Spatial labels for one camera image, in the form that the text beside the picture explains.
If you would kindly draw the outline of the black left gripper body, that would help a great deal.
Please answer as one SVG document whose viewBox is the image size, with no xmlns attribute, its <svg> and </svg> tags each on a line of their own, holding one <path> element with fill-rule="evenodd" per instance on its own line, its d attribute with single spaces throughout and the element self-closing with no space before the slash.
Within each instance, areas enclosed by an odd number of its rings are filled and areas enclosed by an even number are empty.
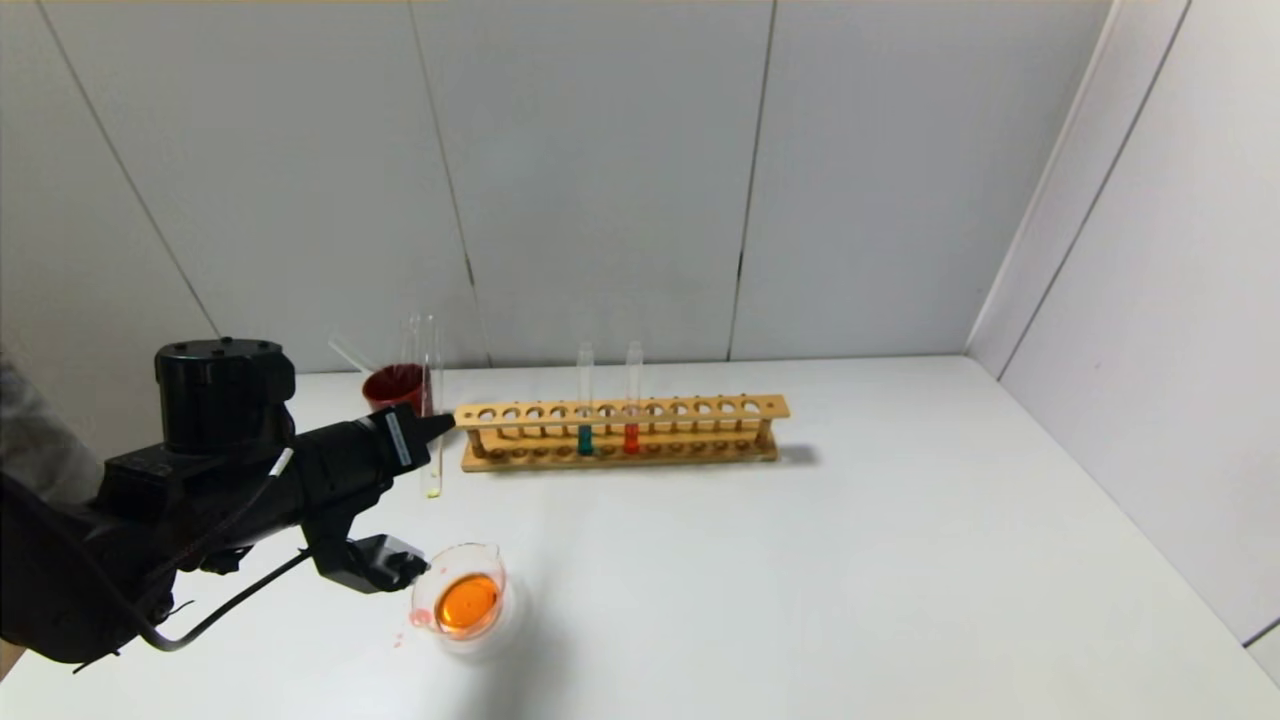
<svg viewBox="0 0 1280 720">
<path fill-rule="evenodd" d="M 430 443 L 431 419 L 406 404 L 298 436 L 292 521 L 302 525 L 328 512 L 352 518 L 370 509 L 397 478 L 430 461 Z"/>
</svg>

